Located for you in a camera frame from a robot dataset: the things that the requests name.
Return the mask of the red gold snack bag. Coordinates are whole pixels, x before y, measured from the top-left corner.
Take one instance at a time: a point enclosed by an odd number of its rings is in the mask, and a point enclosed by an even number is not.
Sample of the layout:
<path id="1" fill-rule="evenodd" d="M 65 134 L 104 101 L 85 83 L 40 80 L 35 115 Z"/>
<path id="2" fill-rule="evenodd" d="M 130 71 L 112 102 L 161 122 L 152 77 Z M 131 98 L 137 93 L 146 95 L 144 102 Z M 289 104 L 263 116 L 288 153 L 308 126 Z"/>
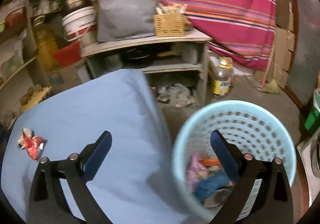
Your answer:
<path id="1" fill-rule="evenodd" d="M 17 143 L 18 148 L 25 150 L 32 160 L 37 161 L 40 158 L 44 139 L 41 136 L 35 136 L 33 130 L 23 128 Z"/>

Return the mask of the blue plastic bag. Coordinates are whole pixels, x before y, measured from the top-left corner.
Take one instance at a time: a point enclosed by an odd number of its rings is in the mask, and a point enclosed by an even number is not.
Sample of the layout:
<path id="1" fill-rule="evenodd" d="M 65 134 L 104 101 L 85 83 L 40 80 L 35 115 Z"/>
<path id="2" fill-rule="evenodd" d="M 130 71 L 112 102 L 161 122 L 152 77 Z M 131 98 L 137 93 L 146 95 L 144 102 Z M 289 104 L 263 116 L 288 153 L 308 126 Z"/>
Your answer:
<path id="1" fill-rule="evenodd" d="M 214 175 L 201 179 L 195 186 L 194 196 L 200 203 L 210 197 L 214 192 L 222 187 L 228 186 L 230 179 L 224 171 L 215 172 Z"/>

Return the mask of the pink snack wrapper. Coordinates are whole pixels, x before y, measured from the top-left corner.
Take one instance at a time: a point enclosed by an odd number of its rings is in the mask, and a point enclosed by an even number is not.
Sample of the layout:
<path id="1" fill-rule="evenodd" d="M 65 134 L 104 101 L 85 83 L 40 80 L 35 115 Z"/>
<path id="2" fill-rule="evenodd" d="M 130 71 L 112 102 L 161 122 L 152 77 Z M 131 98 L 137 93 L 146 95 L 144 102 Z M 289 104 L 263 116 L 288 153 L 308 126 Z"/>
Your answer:
<path id="1" fill-rule="evenodd" d="M 199 152 L 194 152 L 189 166 L 186 170 L 187 183 L 191 187 L 191 191 L 195 191 L 197 184 L 208 177 L 208 169 L 200 162 L 202 160 Z"/>

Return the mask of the light blue waste basket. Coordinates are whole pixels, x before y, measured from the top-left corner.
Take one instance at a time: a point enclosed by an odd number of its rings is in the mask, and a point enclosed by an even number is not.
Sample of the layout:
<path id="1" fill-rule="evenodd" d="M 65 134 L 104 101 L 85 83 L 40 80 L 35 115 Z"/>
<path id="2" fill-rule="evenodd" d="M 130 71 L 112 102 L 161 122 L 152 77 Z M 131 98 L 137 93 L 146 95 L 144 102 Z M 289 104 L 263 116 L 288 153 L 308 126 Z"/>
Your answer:
<path id="1" fill-rule="evenodd" d="M 210 134 L 219 130 L 230 144 L 256 159 L 271 161 L 279 157 L 286 170 L 289 184 L 296 176 L 296 152 L 291 136 L 276 116 L 266 109 L 240 100 L 223 100 L 207 105 L 194 113 L 181 127 L 172 151 L 172 173 L 178 193 L 187 208 L 206 222 L 219 209 L 206 209 L 192 194 L 186 179 L 187 167 L 194 153 L 214 156 Z"/>

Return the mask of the yellow egg tray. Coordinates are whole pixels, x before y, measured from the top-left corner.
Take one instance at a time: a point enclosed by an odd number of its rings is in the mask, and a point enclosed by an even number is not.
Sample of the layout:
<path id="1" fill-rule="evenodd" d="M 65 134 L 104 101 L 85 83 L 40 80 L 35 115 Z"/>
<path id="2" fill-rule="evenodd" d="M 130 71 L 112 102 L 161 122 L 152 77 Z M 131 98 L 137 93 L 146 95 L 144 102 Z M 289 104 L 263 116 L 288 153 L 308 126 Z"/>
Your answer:
<path id="1" fill-rule="evenodd" d="M 34 87 L 29 88 L 27 93 L 20 99 L 20 115 L 27 112 L 47 98 L 51 97 L 52 94 L 52 88 L 49 86 L 43 87 L 40 84 L 36 84 Z"/>

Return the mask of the small oil bottle on floor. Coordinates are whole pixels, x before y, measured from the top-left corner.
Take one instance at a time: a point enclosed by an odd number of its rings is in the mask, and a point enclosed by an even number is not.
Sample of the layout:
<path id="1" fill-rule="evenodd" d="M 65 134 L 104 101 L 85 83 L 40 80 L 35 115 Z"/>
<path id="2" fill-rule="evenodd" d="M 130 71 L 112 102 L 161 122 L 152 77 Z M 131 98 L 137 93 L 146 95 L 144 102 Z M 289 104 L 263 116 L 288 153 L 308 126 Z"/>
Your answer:
<path id="1" fill-rule="evenodd" d="M 233 63 L 229 57 L 220 57 L 219 64 L 214 69 L 212 93 L 215 96 L 225 96 L 229 93 L 233 78 Z"/>

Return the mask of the red plastic basket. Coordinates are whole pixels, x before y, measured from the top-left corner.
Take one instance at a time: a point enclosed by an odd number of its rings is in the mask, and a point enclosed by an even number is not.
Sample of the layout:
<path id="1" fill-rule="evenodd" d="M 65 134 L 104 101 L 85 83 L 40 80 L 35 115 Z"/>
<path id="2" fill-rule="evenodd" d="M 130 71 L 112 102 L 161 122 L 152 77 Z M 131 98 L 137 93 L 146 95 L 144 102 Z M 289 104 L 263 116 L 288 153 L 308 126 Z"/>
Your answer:
<path id="1" fill-rule="evenodd" d="M 67 67 L 81 59 L 80 43 L 75 41 L 53 54 L 54 59 L 61 67 Z"/>

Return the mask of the yellow oil bottle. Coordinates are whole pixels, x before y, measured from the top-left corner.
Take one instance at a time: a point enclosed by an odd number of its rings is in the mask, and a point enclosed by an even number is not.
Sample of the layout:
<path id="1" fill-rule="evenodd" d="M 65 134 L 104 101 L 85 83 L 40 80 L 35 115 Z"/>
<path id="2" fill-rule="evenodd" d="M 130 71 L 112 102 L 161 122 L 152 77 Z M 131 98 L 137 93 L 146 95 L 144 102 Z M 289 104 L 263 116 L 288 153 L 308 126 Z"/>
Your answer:
<path id="1" fill-rule="evenodd" d="M 59 49 L 53 30 L 44 22 L 45 18 L 45 15 L 40 15 L 34 19 L 33 31 L 40 64 L 44 71 L 50 73 L 59 66 L 54 58 Z"/>

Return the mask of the low wooden cabinet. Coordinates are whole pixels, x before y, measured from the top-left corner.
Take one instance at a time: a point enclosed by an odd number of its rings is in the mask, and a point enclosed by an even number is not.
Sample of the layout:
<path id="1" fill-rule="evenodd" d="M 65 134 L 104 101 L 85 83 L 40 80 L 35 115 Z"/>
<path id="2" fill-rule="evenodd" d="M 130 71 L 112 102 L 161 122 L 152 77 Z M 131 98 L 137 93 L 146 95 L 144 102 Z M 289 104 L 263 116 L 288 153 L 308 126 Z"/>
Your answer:
<path id="1" fill-rule="evenodd" d="M 81 50 L 94 78 L 107 73 L 106 58 L 120 55 L 126 69 L 138 69 L 144 74 L 195 71 L 194 94 L 199 106 L 206 103 L 208 82 L 208 35 L 193 29 L 182 37 L 147 37 L 94 43 Z"/>

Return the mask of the white red plastic bucket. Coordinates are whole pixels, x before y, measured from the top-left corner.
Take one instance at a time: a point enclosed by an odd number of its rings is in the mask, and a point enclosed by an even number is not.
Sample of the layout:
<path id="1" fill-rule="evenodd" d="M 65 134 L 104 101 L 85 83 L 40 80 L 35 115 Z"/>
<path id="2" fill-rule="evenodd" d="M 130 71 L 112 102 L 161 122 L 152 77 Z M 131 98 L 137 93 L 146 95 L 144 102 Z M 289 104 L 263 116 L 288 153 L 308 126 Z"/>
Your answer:
<path id="1" fill-rule="evenodd" d="M 96 30 L 97 13 L 93 6 L 77 9 L 62 19 L 62 26 L 65 32 L 65 39 L 68 42 L 78 40 L 85 33 Z"/>

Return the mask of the grey fabric cover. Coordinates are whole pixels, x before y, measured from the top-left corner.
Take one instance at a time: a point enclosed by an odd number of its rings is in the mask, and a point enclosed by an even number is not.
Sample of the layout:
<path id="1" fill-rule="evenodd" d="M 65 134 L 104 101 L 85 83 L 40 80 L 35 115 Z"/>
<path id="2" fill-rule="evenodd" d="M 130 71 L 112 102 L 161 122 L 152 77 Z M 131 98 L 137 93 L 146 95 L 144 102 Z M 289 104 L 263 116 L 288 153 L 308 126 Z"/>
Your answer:
<path id="1" fill-rule="evenodd" d="M 97 40 L 152 37 L 158 0 L 98 0 Z"/>

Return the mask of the yellow utensil basket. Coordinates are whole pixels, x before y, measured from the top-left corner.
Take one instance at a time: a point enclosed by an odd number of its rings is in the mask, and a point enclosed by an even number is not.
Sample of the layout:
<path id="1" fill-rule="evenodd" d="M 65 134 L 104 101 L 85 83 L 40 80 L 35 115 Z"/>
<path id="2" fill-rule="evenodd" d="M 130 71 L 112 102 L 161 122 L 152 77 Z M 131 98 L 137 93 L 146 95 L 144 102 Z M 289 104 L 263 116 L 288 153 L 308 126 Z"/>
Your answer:
<path id="1" fill-rule="evenodd" d="M 157 37 L 182 37 L 185 35 L 185 18 L 179 4 L 164 6 L 158 3 L 153 16 L 155 34 Z"/>

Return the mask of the wooden wall shelf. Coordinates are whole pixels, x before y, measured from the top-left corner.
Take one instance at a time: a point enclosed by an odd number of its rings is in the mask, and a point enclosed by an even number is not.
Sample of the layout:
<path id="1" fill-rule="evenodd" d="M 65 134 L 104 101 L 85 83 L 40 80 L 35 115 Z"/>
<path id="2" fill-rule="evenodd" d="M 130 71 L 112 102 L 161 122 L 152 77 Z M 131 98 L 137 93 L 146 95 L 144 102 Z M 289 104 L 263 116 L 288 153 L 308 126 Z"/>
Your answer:
<path id="1" fill-rule="evenodd" d="M 37 84 L 47 86 L 37 56 L 30 0 L 3 0 L 1 22 L 1 94 L 21 97 Z"/>

